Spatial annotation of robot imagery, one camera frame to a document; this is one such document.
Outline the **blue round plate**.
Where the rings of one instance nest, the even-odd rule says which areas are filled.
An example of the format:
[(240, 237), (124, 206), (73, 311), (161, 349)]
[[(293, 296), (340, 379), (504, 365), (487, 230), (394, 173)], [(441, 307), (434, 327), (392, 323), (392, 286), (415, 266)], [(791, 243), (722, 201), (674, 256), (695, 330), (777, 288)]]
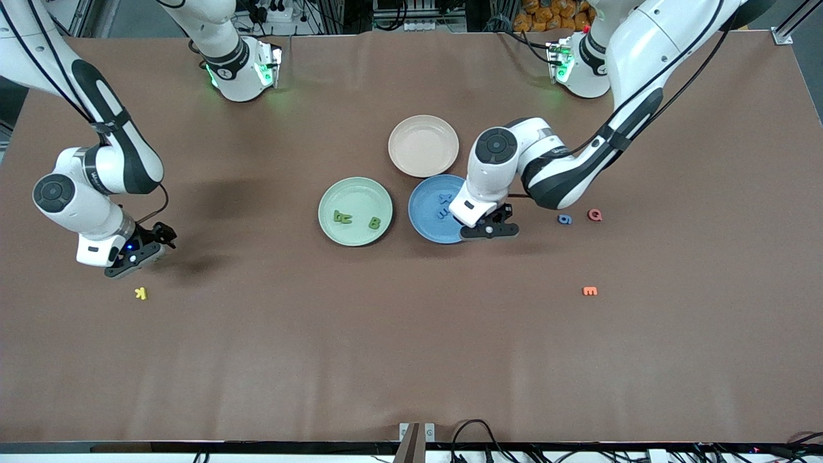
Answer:
[(408, 203), (408, 216), (411, 225), (421, 237), (440, 245), (453, 245), (461, 241), (460, 224), (453, 215), (450, 214), (447, 219), (438, 220), (436, 211), (440, 208), (449, 208), (450, 205), (450, 203), (438, 203), (438, 194), (451, 194), (454, 200), (462, 185), (464, 185), (462, 177), (437, 175), (424, 179), (415, 187), (415, 190), (412, 190)]

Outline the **plain aluminium frame profile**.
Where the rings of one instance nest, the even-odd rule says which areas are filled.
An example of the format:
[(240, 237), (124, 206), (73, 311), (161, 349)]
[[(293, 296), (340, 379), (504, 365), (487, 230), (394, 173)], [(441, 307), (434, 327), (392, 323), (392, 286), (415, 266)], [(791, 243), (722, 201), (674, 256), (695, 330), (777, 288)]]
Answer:
[(71, 13), (68, 30), (72, 36), (93, 36), (99, 2), (100, 0), (68, 0), (68, 11)]

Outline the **orange mesh bag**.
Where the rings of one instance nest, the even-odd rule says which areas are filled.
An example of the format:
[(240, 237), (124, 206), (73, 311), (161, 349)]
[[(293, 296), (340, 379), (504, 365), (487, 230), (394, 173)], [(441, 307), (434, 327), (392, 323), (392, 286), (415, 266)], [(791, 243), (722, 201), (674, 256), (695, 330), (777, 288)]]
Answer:
[(547, 32), (590, 29), (597, 10), (587, 0), (521, 0), (512, 20), (512, 29), (521, 32)]

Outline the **white power strip with plugs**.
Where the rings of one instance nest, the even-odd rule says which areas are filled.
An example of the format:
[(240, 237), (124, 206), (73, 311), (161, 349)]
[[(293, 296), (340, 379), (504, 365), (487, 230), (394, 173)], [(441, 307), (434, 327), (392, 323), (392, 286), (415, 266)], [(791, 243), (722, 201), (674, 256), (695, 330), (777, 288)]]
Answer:
[(292, 0), (260, 0), (258, 13), (264, 23), (291, 23), (296, 9)]

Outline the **beige round plate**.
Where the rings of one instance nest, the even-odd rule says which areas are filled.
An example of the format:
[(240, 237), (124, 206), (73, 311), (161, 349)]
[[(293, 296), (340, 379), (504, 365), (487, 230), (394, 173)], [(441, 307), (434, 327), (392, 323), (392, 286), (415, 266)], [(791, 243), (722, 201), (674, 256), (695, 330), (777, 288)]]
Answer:
[(388, 139), (388, 155), (404, 174), (428, 178), (449, 170), (460, 141), (448, 122), (434, 115), (414, 115), (398, 123)]

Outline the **small metal bracket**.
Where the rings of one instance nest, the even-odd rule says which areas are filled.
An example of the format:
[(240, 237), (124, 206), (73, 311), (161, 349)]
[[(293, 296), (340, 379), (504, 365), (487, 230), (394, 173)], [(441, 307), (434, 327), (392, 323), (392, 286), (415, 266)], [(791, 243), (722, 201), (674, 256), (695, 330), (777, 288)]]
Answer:
[[(420, 434), (424, 436), (424, 440), (426, 442), (436, 441), (435, 424), (432, 424), (432, 422), (425, 422), (424, 424), (419, 424), (419, 422), (416, 422), (415, 425), (419, 428)], [(397, 438), (397, 442), (404, 439), (406, 431), (408, 431), (411, 426), (412, 424), (409, 422), (401, 422), (399, 424), (399, 437)]]

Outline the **green round plate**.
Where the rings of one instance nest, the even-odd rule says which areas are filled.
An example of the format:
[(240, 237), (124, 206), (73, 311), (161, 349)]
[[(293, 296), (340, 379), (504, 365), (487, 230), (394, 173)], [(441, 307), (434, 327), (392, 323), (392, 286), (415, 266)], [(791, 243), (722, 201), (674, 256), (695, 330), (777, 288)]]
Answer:
[[(352, 216), (352, 223), (333, 221), (333, 211)], [(383, 220), (383, 229), (368, 229), (371, 217)], [(393, 199), (385, 187), (367, 177), (349, 177), (330, 186), (318, 203), (318, 223), (324, 234), (342, 246), (361, 247), (383, 237), (393, 222)]]

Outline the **brown table cover sheet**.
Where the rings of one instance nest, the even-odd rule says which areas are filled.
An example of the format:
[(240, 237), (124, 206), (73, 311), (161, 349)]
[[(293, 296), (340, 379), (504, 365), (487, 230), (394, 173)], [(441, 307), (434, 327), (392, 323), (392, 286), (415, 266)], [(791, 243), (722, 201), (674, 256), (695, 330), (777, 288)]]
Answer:
[[(179, 237), (118, 280), (32, 188), (95, 136), (43, 92), (0, 166), (0, 440), (389, 440), (487, 421), (500, 440), (785, 442), (823, 430), (823, 126), (790, 47), (737, 32), (568, 209), (438, 246), (388, 136), (611, 113), (497, 35), (299, 36), (280, 88), (233, 104), (184, 39), (74, 39), (161, 155)], [(379, 182), (393, 222), (338, 245), (325, 191)], [(602, 222), (587, 211), (598, 208)], [(583, 296), (594, 286), (597, 296)], [(146, 301), (134, 290), (146, 287)]]

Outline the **aluminium frame profile with bracket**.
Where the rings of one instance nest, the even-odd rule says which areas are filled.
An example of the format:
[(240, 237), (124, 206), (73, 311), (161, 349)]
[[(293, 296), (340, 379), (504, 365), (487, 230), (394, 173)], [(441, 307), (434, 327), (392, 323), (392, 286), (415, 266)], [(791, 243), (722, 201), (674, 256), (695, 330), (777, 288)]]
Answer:
[(770, 28), (775, 45), (793, 44), (791, 33), (823, 6), (823, 0), (803, 0), (777, 27)]

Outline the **dark equipment rack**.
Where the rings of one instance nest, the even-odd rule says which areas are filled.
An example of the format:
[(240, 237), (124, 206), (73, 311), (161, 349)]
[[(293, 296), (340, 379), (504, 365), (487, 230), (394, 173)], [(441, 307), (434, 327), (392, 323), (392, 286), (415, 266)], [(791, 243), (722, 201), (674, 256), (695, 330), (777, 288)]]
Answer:
[(467, 32), (466, 0), (372, 0), (373, 27), (404, 32), (406, 21), (433, 19), (436, 30)]

